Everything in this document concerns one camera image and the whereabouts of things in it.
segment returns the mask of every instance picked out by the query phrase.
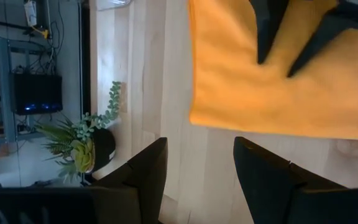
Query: black plant pot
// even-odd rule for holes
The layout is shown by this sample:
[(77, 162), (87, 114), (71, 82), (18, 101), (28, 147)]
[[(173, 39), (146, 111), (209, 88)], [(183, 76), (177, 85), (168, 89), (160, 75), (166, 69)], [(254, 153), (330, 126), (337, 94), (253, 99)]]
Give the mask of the black plant pot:
[(94, 166), (91, 172), (96, 172), (109, 164), (114, 157), (116, 140), (112, 133), (104, 128), (95, 129), (92, 137), (94, 144)]

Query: orange cloth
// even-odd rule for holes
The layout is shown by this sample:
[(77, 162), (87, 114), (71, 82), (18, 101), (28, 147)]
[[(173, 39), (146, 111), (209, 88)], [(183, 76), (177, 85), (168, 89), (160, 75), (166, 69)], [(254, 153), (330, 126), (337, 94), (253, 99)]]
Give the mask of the orange cloth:
[(343, 32), (286, 75), (335, 0), (290, 1), (273, 47), (256, 63), (248, 0), (189, 0), (193, 124), (258, 133), (358, 139), (358, 30)]

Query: light wood floor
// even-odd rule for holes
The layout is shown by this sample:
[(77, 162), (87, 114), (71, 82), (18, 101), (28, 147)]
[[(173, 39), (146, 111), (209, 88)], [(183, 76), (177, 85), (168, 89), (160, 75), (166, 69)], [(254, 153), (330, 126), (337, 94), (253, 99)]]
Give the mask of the light wood floor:
[(91, 14), (92, 103), (102, 112), (111, 81), (124, 82), (117, 154), (102, 177), (160, 136), (168, 137), (164, 223), (252, 223), (232, 145), (244, 136), (314, 173), (358, 187), (358, 141), (240, 133), (193, 126), (186, 0), (134, 0)]

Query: cable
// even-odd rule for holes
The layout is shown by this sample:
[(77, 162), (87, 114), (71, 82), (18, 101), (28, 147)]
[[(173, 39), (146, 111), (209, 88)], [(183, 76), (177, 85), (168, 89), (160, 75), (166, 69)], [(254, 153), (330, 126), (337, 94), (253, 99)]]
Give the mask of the cable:
[(19, 147), (19, 142), (16, 141), (16, 151), (10, 152), (9, 154), (15, 154), (15, 153), (19, 152), (19, 150), (22, 149), (22, 147), (24, 146), (25, 143), (27, 143), (27, 140), (24, 140), (23, 144), (21, 144), (20, 147)]
[(53, 36), (52, 24), (50, 23), (49, 0), (47, 0), (47, 10), (48, 10), (48, 23), (49, 23), (49, 28), (50, 28), (50, 35)]
[[(4, 15), (5, 15), (5, 23), (7, 24), (6, 0), (4, 0)], [(7, 26), (5, 26), (5, 30), (6, 30), (6, 37), (7, 39), (9, 39), (9, 31)]]
[(51, 46), (51, 47), (53, 47), (53, 48), (55, 48), (55, 49), (58, 49), (59, 46), (60, 46), (60, 30), (59, 30), (59, 26), (57, 26), (57, 22), (56, 22), (56, 21), (53, 21), (53, 22), (50, 24), (51, 33), (52, 33), (52, 30), (53, 30), (53, 25), (54, 25), (54, 24), (55, 24), (56, 31), (57, 31), (57, 35), (58, 35), (57, 47), (55, 47), (55, 46), (53, 45), (53, 36), (52, 36), (52, 43), (49, 43), (49, 41), (48, 41), (48, 44), (49, 44), (49, 46)]
[(22, 146), (19, 148), (19, 143), (16, 141), (16, 148), (17, 148), (17, 150), (16, 150), (16, 152), (17, 152), (17, 168), (19, 168), (19, 183), (20, 183), (20, 187), (22, 187), (22, 171), (21, 171), (21, 167), (20, 167), (19, 149), (21, 149), (26, 142), (27, 142), (27, 141), (24, 140), (24, 143), (23, 143)]
[(21, 121), (21, 120), (19, 120), (19, 119), (17, 119), (17, 120), (19, 120), (20, 121), (20, 124), (24, 124), (25, 125), (25, 121), (26, 121), (26, 119), (27, 119), (27, 115), (24, 117), (24, 119)]
[(58, 13), (59, 13), (60, 21), (62, 22), (62, 41), (59, 43), (60, 47), (59, 47), (59, 51), (57, 52), (57, 55), (59, 55), (62, 49), (63, 41), (65, 39), (65, 23), (63, 21), (62, 12), (60, 11), (60, 1), (58, 1)]

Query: television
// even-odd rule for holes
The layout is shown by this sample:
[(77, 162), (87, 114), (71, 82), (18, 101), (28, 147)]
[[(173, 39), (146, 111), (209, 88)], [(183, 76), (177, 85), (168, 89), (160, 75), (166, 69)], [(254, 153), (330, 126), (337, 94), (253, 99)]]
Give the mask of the television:
[(18, 115), (55, 113), (63, 109), (58, 75), (14, 74), (12, 110)]

